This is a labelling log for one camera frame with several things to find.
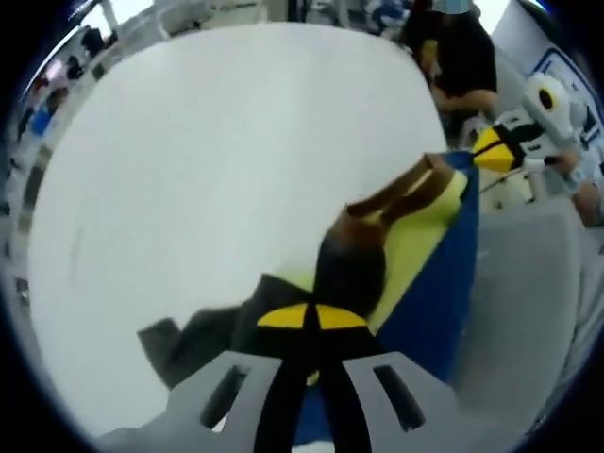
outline gray surface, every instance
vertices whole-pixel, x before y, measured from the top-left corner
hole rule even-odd
[[[566,199],[483,216],[461,405],[529,429],[554,392],[578,320],[579,218]]]
[[[495,116],[519,106],[527,85],[524,75],[513,61],[501,50],[495,49],[495,68],[497,70],[497,92],[500,94],[495,106]]]
[[[344,366],[359,394],[376,453],[499,453],[521,438],[519,431],[461,414],[451,389],[400,353],[346,361]],[[407,432],[401,428],[376,376],[380,366],[392,367],[407,387],[425,418],[419,428]]]
[[[281,361],[225,352],[170,393],[166,411],[139,429],[118,429],[99,439],[103,451],[125,453],[251,452],[264,398]],[[223,430],[203,427],[200,415],[234,368],[249,371]]]

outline blue object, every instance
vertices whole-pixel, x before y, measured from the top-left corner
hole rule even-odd
[[[378,34],[386,28],[403,25],[405,10],[400,1],[376,0],[367,5],[365,12],[374,22]]]
[[[51,119],[52,116],[46,108],[39,108],[31,118],[30,127],[32,133],[38,137],[41,137],[48,128],[48,125],[50,125]]]
[[[454,369],[470,309],[478,252],[478,169],[465,151],[445,154],[449,165],[468,176],[455,222],[377,333],[388,351],[398,351],[442,382]],[[318,386],[305,396],[294,446],[331,442]]]

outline yellow stripe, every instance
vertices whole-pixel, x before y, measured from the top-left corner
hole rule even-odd
[[[285,309],[273,310],[260,318],[259,327],[302,328],[308,304],[293,305]]]
[[[317,311],[319,312],[319,326],[321,326],[321,330],[366,326],[364,319],[352,311],[337,309],[327,305],[317,305]]]

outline person's hand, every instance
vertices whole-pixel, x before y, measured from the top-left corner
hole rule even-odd
[[[422,45],[419,55],[419,65],[425,74],[431,74],[432,65],[436,61],[438,43],[433,40],[427,40]]]
[[[579,165],[579,161],[579,153],[573,148],[567,148],[556,157],[553,168],[561,175],[568,176]]]
[[[436,108],[439,110],[445,109],[446,102],[448,98],[443,90],[438,87],[432,86],[432,98],[434,99],[434,104],[436,104]]]
[[[575,209],[586,227],[595,227],[600,206],[600,192],[593,182],[584,182],[572,197]]]

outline person's arm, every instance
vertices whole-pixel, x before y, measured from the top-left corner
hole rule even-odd
[[[601,193],[593,182],[584,182],[571,197],[581,222],[585,227],[596,227],[601,205]]]
[[[441,92],[442,95],[435,97],[436,105],[440,111],[445,112],[478,110],[488,113],[493,110],[497,102],[497,93],[489,90],[473,90],[462,97],[446,97],[437,87],[433,90]]]

